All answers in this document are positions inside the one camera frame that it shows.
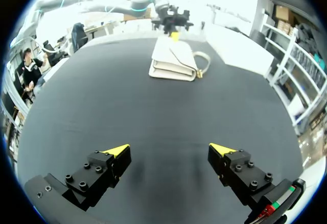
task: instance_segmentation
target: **black tabletop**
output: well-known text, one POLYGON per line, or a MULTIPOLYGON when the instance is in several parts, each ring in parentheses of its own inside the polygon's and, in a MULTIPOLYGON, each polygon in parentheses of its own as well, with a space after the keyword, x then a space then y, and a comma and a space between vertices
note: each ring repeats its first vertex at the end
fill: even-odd
POLYGON ((245 149, 276 184, 294 180, 302 165, 290 118, 262 76, 225 65, 204 42, 189 42, 212 57, 203 79, 149 77, 155 41, 85 47, 58 70, 26 118, 19 180, 51 173, 64 182, 94 150, 130 144, 131 165, 90 214, 111 223, 242 223, 250 209, 218 180, 208 144, 245 149))

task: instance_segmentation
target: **office chair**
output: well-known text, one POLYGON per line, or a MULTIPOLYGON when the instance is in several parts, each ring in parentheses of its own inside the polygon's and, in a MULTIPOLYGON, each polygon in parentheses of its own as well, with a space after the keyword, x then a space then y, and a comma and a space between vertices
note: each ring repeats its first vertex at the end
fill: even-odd
MULTIPOLYGON (((43 43, 43 47, 50 51, 54 51, 54 48, 51 46, 51 44, 49 44, 49 41, 45 41, 43 43)), ((64 52, 59 52, 59 53, 49 53, 46 51, 44 51, 44 52, 48 56, 48 61, 51 66, 54 66, 55 64, 57 64, 63 58, 63 56, 65 54, 64 52)))
POLYGON ((88 38, 86 36, 83 27, 84 25, 82 23, 76 23, 73 26, 72 44, 73 44, 74 53, 88 42, 88 38))

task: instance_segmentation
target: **metal shelving rack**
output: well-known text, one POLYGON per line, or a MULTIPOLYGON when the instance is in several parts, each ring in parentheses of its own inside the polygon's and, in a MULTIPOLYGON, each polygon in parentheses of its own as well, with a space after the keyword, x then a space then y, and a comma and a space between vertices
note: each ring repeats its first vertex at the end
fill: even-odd
POLYGON ((281 52, 284 53, 284 57, 280 64, 277 65, 277 70, 275 74, 272 75, 266 75, 267 80, 269 81, 270 86, 272 86, 279 97, 282 100, 282 103, 284 104, 290 118, 292 121, 293 127, 296 127, 305 117, 309 116, 311 112, 315 109, 315 107, 318 105, 320 99, 322 98, 322 94, 326 90, 327 87, 327 75, 324 72, 324 70, 320 67, 320 65, 312 58, 312 56, 305 51, 303 48, 301 48, 295 41, 297 39, 297 33, 298 30, 294 28, 293 34, 291 36, 287 35, 283 31, 269 25, 269 24, 263 24, 262 31, 269 30, 269 35, 266 37, 266 45, 265 48, 267 48, 268 44, 273 45, 277 49, 279 49, 281 52), (279 35, 282 35, 283 37, 289 39, 289 44, 287 46, 287 49, 282 48, 279 46, 276 42, 271 40, 272 33, 275 32, 279 35), (301 51, 303 54, 306 55, 306 57, 316 66, 317 70, 321 72, 322 77, 324 78, 324 82, 321 88, 318 87, 317 83, 313 80, 313 78, 310 76, 310 74, 306 71, 306 69, 299 63, 299 61, 291 55, 294 48, 297 48, 298 51, 301 51), (310 99, 306 91, 301 87, 300 83, 296 80, 296 78, 292 75, 292 73, 286 68, 286 64, 291 61, 293 62, 307 77, 310 84, 313 86, 313 88, 317 91, 317 95, 314 97, 314 99, 310 99), (296 119, 293 117, 288 110, 289 100, 286 98, 286 95, 282 91, 282 89, 277 85, 277 81, 281 76, 287 75, 294 85, 297 87, 299 94, 303 97, 307 104, 307 108, 305 111, 296 119))

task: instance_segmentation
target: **cardboard box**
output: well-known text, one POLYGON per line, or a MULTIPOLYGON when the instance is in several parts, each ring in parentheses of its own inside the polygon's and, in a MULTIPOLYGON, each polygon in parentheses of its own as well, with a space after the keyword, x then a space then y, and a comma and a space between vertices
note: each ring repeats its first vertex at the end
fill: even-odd
POLYGON ((291 29, 291 25, 289 23, 286 23, 286 22, 282 21, 282 20, 279 20, 278 24, 277 24, 277 29, 285 32, 286 34, 289 34, 290 29, 291 29))
POLYGON ((294 32, 294 27, 291 27, 290 32, 288 33, 289 36, 292 36, 294 32))
POLYGON ((128 14, 124 14, 124 21, 134 20, 134 19, 141 19, 141 18, 151 18, 151 8, 147 8, 145 14, 141 17, 134 17, 128 14))
POLYGON ((287 7, 276 6, 276 18, 283 20, 291 25, 294 24, 294 15, 287 7))

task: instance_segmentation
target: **person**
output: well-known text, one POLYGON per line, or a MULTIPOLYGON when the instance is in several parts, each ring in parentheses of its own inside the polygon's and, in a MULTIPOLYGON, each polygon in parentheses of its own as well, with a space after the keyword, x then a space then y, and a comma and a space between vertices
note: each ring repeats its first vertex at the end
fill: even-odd
POLYGON ((24 68, 22 77, 25 84, 25 90, 27 92, 34 91, 34 94, 37 95, 42 85, 45 83, 40 71, 41 66, 45 66, 46 59, 42 62, 39 59, 32 59, 32 51, 30 48, 27 48, 23 52, 24 58, 24 68))

